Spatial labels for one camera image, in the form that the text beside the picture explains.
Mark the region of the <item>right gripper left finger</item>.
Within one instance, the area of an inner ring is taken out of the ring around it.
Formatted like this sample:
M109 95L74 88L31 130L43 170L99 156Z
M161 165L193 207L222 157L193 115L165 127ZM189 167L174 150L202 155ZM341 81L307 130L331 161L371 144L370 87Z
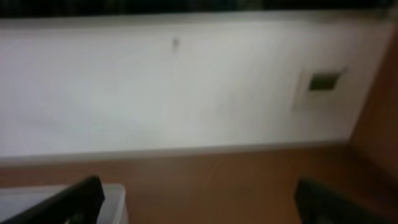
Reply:
M101 180L94 175L5 219L1 224L95 224L104 201Z

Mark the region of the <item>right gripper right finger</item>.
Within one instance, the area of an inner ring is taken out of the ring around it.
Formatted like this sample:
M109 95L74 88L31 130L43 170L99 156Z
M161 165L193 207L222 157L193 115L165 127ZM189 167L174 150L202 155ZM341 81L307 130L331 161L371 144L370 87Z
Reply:
M303 224L392 223L312 179L298 180L294 199Z

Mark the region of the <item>clear plastic container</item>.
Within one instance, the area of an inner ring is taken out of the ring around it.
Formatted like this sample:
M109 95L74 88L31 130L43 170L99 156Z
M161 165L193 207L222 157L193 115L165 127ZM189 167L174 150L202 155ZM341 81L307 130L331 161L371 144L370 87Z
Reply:
M1 189L1 223L129 223L126 189L87 180Z

